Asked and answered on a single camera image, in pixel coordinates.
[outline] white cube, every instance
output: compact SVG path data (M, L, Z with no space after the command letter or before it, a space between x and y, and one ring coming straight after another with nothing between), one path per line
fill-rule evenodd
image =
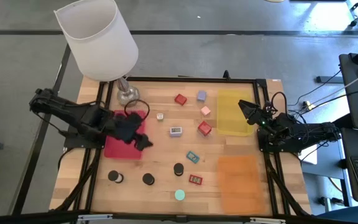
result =
M164 114L158 113L158 114L157 114L157 120L158 120L158 121L162 121L163 119L164 119Z

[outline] pink towel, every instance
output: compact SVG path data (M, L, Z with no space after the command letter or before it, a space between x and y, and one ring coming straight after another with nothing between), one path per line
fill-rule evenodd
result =
M124 114L123 110L114 111L116 114ZM144 118L146 115L145 111L135 111ZM140 128L136 131L139 134L143 134L145 129L145 121L142 122ZM122 140L117 140L112 137L106 138L106 144L104 146L104 156L107 158L114 159L141 159L142 152L135 148L135 141L132 141L130 144L125 144Z

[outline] white lampshade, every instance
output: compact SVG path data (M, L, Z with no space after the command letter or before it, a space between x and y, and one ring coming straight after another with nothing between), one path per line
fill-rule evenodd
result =
M56 18L83 75L111 81L127 74L139 50L113 0L81 0Z

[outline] small block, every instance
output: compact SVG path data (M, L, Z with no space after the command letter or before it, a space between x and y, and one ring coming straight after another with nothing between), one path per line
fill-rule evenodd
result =
M203 121L199 126L198 130L206 136L212 131L212 127L205 121Z
M206 99L206 92L204 90L200 90L197 94L198 101L205 101Z
M186 101L187 101L187 98L181 94L178 94L177 97L175 97L175 102L179 103L182 106L186 103Z
M182 132L183 132L183 130L181 127L174 127L174 128L169 129L169 133L170 133L171 137L180 137Z
M158 121L162 121L163 119L164 119L164 114L158 113L158 114L157 114L157 120L158 120Z
M207 106L204 106L204 107L201 109L201 113L202 113L204 116L207 116L210 112L211 112L211 110L210 110Z
M199 157L194 153L194 152L187 152L186 155L187 159L191 160L192 162L194 162L195 164L199 161Z
M203 182L203 178L202 177L197 177L196 175L193 175L193 174L190 174L189 182L201 185L201 183Z

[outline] concrete floor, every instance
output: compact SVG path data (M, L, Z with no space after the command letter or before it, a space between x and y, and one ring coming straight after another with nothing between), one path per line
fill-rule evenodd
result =
M0 29L59 29L53 10L71 2L0 0ZM316 32L314 37L136 35L139 60L132 75L221 77L224 70L229 70L231 77L278 78L283 80L288 103L294 103L299 95L318 86L315 77L334 75L339 70L339 54L358 52L358 35L318 35L321 31L349 30L352 16L346 2L117 0L117 4L131 30ZM65 44L60 35L0 36L0 141L5 144L0 151L0 215L9 213L39 125L39 119L28 110L28 102L36 88L53 85ZM60 96L75 100L81 79L71 56ZM339 87L326 85L306 98L317 100ZM316 109L306 119L333 121L347 110L346 99L342 98ZM52 122L66 127L57 119ZM48 129L25 213L47 211L62 147L63 138L54 129ZM324 207L315 202L317 197L341 197L325 178L305 175L305 181L315 215L324 212Z

